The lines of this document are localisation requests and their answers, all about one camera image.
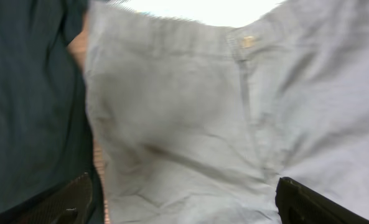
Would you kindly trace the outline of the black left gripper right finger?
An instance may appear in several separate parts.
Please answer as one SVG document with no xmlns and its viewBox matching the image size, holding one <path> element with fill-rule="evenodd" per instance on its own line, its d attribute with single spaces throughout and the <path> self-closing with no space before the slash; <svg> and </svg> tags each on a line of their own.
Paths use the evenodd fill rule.
<svg viewBox="0 0 369 224">
<path fill-rule="evenodd" d="M 282 224 L 369 224 L 369 220 L 289 177 L 280 178 L 275 203 Z"/>
</svg>

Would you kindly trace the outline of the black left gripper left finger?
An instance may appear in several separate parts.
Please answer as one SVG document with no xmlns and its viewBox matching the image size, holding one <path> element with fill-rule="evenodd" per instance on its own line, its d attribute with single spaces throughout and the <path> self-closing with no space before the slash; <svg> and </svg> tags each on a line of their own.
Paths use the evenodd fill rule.
<svg viewBox="0 0 369 224">
<path fill-rule="evenodd" d="M 53 188 L 29 204 L 12 224 L 84 223 L 92 203 L 93 186 L 87 173 Z"/>
</svg>

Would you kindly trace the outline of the grey shorts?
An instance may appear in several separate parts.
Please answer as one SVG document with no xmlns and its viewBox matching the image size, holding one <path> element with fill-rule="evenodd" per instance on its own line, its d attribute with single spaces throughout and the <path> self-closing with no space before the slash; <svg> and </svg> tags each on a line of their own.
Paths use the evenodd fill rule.
<svg viewBox="0 0 369 224">
<path fill-rule="evenodd" d="M 369 220 L 369 1 L 240 28 L 93 1 L 86 105 L 111 223 L 279 223 L 281 177 Z"/>
</svg>

